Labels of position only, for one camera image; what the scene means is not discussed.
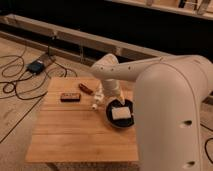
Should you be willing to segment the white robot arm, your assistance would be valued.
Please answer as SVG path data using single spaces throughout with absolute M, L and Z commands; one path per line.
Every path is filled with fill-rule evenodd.
M 106 95 L 132 81 L 140 171 L 203 171 L 201 103 L 213 92 L 213 62 L 173 55 L 120 63 L 107 54 L 91 67 Z

